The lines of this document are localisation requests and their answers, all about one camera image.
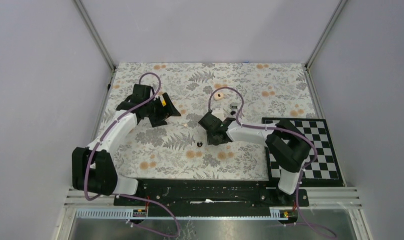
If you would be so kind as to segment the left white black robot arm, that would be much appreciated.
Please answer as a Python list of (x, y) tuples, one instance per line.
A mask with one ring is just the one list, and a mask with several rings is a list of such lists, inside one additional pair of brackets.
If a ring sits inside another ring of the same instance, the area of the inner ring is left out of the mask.
[(125, 194), (130, 204), (140, 205), (145, 193), (138, 188), (136, 179), (117, 174), (114, 153), (144, 118), (155, 128), (166, 125), (167, 118), (180, 115), (167, 93), (156, 97), (153, 87), (135, 84), (132, 94), (117, 106), (107, 129), (86, 147), (72, 152), (73, 188), (105, 196)]

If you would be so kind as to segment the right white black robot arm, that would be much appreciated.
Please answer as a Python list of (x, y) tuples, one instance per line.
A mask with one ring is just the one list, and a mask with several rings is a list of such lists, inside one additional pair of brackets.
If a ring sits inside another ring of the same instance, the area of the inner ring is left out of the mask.
[(208, 112), (198, 124), (206, 130), (209, 145), (247, 142), (268, 148), (281, 168), (277, 201), (289, 206), (296, 200), (295, 191), (302, 169), (308, 163), (310, 152), (317, 155), (317, 151), (314, 144), (289, 120), (282, 118), (275, 124), (249, 125), (233, 117), (221, 120)]

